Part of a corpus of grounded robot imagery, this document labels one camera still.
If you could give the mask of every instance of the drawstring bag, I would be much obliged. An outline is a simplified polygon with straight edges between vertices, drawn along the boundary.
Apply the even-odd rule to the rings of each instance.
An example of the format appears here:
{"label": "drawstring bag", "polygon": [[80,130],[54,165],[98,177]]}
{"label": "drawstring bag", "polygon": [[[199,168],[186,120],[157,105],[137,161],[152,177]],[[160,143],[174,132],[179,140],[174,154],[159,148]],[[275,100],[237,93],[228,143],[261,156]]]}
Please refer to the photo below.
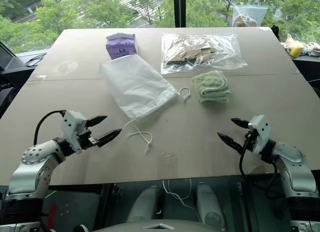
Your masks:
{"label": "drawstring bag", "polygon": [[[138,55],[129,55],[101,64],[100,72],[111,86],[115,102],[131,119],[129,123],[149,115],[178,94],[166,79]],[[139,134],[147,142],[147,153],[152,135],[140,132],[135,125],[133,127],[138,132],[129,136]],[[150,140],[146,139],[144,134],[148,134]]]}

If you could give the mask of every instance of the table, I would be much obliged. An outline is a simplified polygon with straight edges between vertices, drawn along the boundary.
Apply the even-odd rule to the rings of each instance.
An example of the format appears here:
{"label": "table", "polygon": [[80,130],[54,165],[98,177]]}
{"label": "table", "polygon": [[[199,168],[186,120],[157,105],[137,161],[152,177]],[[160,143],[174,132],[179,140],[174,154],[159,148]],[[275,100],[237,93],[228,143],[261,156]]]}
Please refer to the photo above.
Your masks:
{"label": "table", "polygon": [[[191,97],[185,103],[181,98],[170,101],[138,124],[141,130],[148,131],[153,136],[152,147],[147,155],[144,154],[146,144],[141,137],[127,137],[127,134],[133,131],[128,126],[106,146],[91,148],[81,155],[74,154],[68,157],[54,171],[51,184],[113,183],[239,174],[239,155],[218,138],[217,132],[228,134],[242,143],[246,131],[235,126],[230,118],[250,120],[259,114],[268,116],[272,127],[272,139],[297,146],[307,155],[310,169],[319,169],[319,98],[297,71],[271,31],[262,31],[259,28],[246,29],[111,30],[112,33],[136,31],[136,34],[147,34],[147,31],[150,31],[150,34],[154,34],[155,41],[159,39],[162,31],[235,31],[239,37],[246,37],[247,33],[254,37],[256,34],[256,37],[262,36],[268,41],[268,44],[263,45],[265,50],[271,48],[270,44],[274,44],[272,52],[263,54],[269,54],[273,60],[271,62],[268,59],[266,62],[265,56],[255,52],[251,54],[246,48],[254,47],[255,44],[250,46],[249,42],[246,45],[239,40],[243,45],[241,52],[248,66],[236,71],[226,71],[232,90],[228,104],[200,104],[195,96],[191,75],[168,76],[167,80],[176,89],[190,87]],[[94,136],[123,127],[129,121],[114,102],[106,82],[98,74],[99,63],[109,58],[105,51],[101,50],[97,37],[103,36],[100,38],[102,42],[106,33],[110,33],[110,30],[64,31],[45,60],[35,70],[35,75],[47,71],[45,79],[36,81],[34,75],[16,96],[0,120],[1,185],[8,184],[11,174],[19,165],[22,152],[32,145],[34,129],[45,113],[66,108],[80,111],[87,118],[108,115],[106,121],[92,128]],[[91,50],[94,55],[96,50],[104,52],[104,55],[89,57],[88,53],[84,54],[81,46],[76,46],[81,37],[87,38],[86,43],[92,41]],[[154,48],[147,46],[141,37],[137,39],[142,58],[159,71],[160,44],[156,43],[157,47]],[[68,52],[62,49],[64,42]],[[91,69],[83,62],[86,56],[86,61],[93,66]],[[57,76],[49,69],[58,61],[67,60],[74,60],[79,64],[73,72]],[[46,120],[40,129],[38,142],[60,136],[60,120],[58,115]],[[272,171],[269,165],[251,153],[247,153],[243,166],[245,172],[250,173]]]}

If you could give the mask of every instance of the folded towel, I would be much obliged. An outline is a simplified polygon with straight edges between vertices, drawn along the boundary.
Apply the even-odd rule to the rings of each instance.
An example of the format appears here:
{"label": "folded towel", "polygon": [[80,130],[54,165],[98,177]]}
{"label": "folded towel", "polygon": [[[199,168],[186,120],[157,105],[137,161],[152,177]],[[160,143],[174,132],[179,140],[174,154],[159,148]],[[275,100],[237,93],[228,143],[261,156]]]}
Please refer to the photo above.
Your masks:
{"label": "folded towel", "polygon": [[210,71],[192,78],[195,94],[200,102],[229,102],[231,90],[221,71]]}

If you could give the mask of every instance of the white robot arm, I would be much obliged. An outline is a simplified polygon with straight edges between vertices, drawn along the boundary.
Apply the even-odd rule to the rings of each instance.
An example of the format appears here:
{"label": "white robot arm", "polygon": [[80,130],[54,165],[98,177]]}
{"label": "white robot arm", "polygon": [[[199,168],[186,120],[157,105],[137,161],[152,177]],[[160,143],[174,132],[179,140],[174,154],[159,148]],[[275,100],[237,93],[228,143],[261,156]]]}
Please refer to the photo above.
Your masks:
{"label": "white robot arm", "polygon": [[60,113],[63,115],[63,137],[34,145],[21,156],[20,165],[10,179],[0,211],[1,232],[38,232],[43,199],[54,169],[67,156],[81,153],[92,146],[101,147],[121,132],[121,129],[116,129],[100,139],[94,139],[88,128],[97,125],[106,116],[87,120],[79,112],[61,110]]}
{"label": "white robot arm", "polygon": [[249,150],[260,156],[264,162],[276,166],[288,202],[292,231],[320,231],[319,192],[315,178],[307,166],[306,156],[296,147],[269,139],[271,128],[265,115],[256,116],[250,122],[238,118],[231,120],[236,125],[249,129],[244,146],[237,144],[227,135],[218,133],[219,137],[240,153],[242,158],[245,151]]}

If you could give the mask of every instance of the beige tabletop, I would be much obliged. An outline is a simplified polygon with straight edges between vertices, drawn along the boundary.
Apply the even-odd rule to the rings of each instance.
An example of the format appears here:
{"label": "beige tabletop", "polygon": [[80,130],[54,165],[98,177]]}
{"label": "beige tabletop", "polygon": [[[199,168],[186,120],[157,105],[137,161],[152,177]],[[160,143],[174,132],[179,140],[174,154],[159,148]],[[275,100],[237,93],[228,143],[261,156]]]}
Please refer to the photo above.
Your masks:
{"label": "beige tabletop", "polygon": [[[163,33],[233,33],[238,35],[241,56],[248,66],[226,70],[226,75],[299,73],[269,28],[73,29],[62,32],[29,80],[100,78],[99,65],[110,60],[106,36],[118,32],[134,33],[139,55],[159,72]],[[173,73],[165,77],[193,77],[199,72],[202,71]]]}

